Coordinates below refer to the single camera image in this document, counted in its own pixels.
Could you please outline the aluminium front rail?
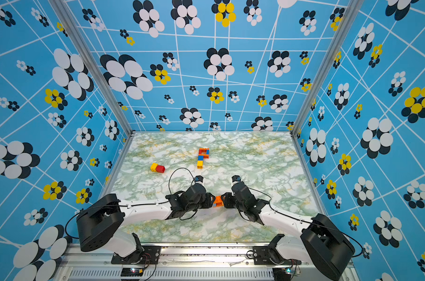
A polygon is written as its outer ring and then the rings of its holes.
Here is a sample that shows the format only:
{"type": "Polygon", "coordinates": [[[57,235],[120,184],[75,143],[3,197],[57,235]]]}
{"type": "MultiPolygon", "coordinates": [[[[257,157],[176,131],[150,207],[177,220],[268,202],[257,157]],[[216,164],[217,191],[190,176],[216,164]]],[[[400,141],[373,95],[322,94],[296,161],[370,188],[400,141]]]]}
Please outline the aluminium front rail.
{"type": "Polygon", "coordinates": [[[69,247],[55,281],[325,281],[311,263],[286,261],[275,265],[252,251],[264,249],[264,242],[144,243],[150,248],[150,265],[121,265],[114,254],[99,249],[81,252],[69,247]]]}

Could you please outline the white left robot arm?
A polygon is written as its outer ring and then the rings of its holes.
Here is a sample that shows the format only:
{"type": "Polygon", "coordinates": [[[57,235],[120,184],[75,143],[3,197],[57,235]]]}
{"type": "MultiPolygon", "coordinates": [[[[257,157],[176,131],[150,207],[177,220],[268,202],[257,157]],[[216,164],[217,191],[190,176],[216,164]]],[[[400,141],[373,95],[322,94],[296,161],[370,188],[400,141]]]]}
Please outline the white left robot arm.
{"type": "Polygon", "coordinates": [[[215,200],[203,186],[202,176],[196,176],[187,190],[157,200],[120,200],[115,193],[107,194],[77,216],[80,249],[107,249],[119,263],[137,264],[144,256],[144,248],[137,234],[123,232],[121,227],[139,221],[182,218],[188,212],[213,207],[215,200]]]}

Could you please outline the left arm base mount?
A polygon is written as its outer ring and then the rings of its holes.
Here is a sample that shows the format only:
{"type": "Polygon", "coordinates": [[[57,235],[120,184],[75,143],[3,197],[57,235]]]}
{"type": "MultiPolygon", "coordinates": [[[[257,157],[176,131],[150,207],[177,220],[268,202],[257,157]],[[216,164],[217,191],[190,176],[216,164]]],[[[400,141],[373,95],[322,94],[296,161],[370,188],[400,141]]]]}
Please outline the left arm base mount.
{"type": "Polygon", "coordinates": [[[144,245],[124,258],[113,254],[111,263],[113,265],[156,265],[159,262],[161,249],[160,246],[144,245]]]}

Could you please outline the left aluminium corner post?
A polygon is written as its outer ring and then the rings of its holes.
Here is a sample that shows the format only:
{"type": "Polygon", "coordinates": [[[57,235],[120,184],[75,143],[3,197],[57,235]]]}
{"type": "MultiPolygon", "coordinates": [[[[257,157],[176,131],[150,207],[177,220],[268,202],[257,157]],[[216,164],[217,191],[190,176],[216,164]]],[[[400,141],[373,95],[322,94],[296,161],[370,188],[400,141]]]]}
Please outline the left aluminium corner post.
{"type": "Polygon", "coordinates": [[[116,119],[122,126],[125,134],[128,138],[130,138],[133,134],[133,130],[125,118],[124,113],[119,108],[117,100],[104,76],[102,75],[100,68],[97,66],[96,61],[88,48],[86,40],[83,38],[82,34],[76,27],[74,17],[70,15],[70,10],[68,9],[67,5],[64,3],[64,1],[50,1],[50,5],[52,6],[59,20],[62,22],[64,28],[67,30],[69,38],[73,42],[74,47],[77,49],[79,55],[86,64],[89,72],[92,74],[92,77],[96,82],[99,91],[104,96],[112,112],[115,114],[116,119]]]}

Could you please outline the aluminium corner post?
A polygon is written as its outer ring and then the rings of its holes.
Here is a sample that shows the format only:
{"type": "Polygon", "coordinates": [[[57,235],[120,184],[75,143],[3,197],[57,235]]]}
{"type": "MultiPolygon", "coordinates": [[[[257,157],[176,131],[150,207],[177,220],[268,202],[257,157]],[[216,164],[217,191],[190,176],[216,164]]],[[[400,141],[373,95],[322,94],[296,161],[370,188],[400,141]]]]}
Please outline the aluminium corner post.
{"type": "Polygon", "coordinates": [[[117,100],[104,76],[102,75],[100,68],[97,66],[96,61],[88,48],[86,40],[83,38],[82,34],[76,27],[74,17],[70,15],[70,10],[68,9],[67,5],[64,3],[64,1],[50,1],[50,5],[52,6],[59,20],[62,22],[64,28],[67,30],[69,38],[73,42],[74,47],[77,49],[79,55],[86,64],[89,72],[92,74],[92,77],[96,82],[99,91],[104,96],[112,112],[115,114],[116,119],[122,126],[125,134],[128,138],[130,138],[133,134],[133,130],[125,118],[124,113],[119,108],[117,100]]]}
{"type": "Polygon", "coordinates": [[[328,72],[330,71],[332,64],[334,62],[334,58],[336,54],[339,52],[345,38],[347,37],[363,3],[364,3],[364,0],[352,0],[349,2],[349,5],[347,6],[344,17],[343,17],[343,21],[340,24],[340,27],[336,31],[335,35],[333,36],[330,46],[313,80],[312,89],[309,91],[308,95],[306,96],[305,101],[300,109],[299,115],[295,120],[295,125],[292,131],[293,138],[302,128],[302,124],[304,123],[307,117],[309,108],[313,100],[316,98],[325,78],[327,77],[328,72]]]}

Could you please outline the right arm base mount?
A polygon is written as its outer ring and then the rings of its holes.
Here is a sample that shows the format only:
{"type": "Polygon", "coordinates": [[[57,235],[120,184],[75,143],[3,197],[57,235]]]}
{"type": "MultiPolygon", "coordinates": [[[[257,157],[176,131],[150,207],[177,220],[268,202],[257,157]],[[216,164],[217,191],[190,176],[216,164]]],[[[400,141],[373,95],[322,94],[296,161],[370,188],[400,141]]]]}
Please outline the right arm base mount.
{"type": "Polygon", "coordinates": [[[255,246],[252,248],[255,265],[278,265],[283,263],[277,252],[268,246],[255,246]]]}

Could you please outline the orange long lego plate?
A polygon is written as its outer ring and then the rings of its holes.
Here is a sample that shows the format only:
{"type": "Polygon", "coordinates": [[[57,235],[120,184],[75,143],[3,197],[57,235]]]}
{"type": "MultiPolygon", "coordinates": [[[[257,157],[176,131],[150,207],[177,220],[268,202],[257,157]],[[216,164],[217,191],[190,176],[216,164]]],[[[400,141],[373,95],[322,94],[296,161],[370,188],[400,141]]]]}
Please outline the orange long lego plate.
{"type": "Polygon", "coordinates": [[[222,207],[224,205],[221,196],[216,196],[214,202],[213,202],[213,207],[222,207]]]}

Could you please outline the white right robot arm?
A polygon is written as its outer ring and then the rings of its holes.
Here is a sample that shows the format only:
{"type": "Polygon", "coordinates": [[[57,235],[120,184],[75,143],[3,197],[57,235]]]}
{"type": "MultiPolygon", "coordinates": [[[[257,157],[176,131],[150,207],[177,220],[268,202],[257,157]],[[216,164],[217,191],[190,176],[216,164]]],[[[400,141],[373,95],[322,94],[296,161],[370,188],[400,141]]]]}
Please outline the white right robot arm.
{"type": "Polygon", "coordinates": [[[253,192],[235,175],[231,191],[221,195],[221,200],[225,208],[238,210],[244,219],[280,231],[261,253],[253,252],[254,259],[273,265],[308,262],[328,279],[339,280],[355,254],[349,236],[323,214],[306,217],[278,211],[270,201],[256,198],[253,192]]]}

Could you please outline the yellow square lego brick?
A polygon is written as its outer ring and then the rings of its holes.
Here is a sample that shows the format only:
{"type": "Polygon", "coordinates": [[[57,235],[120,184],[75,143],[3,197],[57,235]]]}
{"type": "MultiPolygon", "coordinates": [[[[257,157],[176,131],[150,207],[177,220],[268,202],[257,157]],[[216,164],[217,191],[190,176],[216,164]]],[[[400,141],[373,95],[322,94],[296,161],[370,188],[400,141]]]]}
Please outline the yellow square lego brick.
{"type": "Polygon", "coordinates": [[[152,165],[151,165],[151,167],[150,167],[150,170],[152,171],[152,172],[156,172],[156,168],[158,167],[158,164],[157,163],[153,163],[152,165]]]}

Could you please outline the red square lego brick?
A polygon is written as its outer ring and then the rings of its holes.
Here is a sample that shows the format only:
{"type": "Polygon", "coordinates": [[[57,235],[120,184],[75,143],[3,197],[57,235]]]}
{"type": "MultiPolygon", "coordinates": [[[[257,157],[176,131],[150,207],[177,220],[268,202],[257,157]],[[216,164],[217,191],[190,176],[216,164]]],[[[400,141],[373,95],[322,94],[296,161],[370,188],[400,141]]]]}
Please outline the red square lego brick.
{"type": "Polygon", "coordinates": [[[155,171],[157,173],[164,173],[165,170],[166,170],[166,168],[164,166],[162,166],[162,165],[157,165],[156,168],[155,168],[155,171]]]}

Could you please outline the right aluminium corner post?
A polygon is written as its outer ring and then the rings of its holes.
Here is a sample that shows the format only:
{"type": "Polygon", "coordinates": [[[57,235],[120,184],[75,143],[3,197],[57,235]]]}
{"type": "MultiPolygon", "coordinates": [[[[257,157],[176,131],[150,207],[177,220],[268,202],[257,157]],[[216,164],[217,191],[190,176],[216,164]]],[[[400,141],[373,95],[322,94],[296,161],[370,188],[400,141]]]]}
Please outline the right aluminium corner post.
{"type": "Polygon", "coordinates": [[[325,78],[327,77],[328,72],[330,71],[332,64],[334,62],[334,58],[336,54],[339,52],[345,38],[347,37],[363,3],[364,3],[364,0],[352,0],[349,2],[349,5],[347,6],[344,17],[343,17],[343,21],[340,24],[340,27],[336,31],[335,35],[333,36],[330,46],[313,80],[312,89],[309,91],[308,95],[306,96],[305,101],[300,109],[299,115],[295,120],[295,125],[292,131],[293,138],[302,128],[302,124],[304,123],[307,117],[309,108],[313,100],[316,98],[325,78]]]}

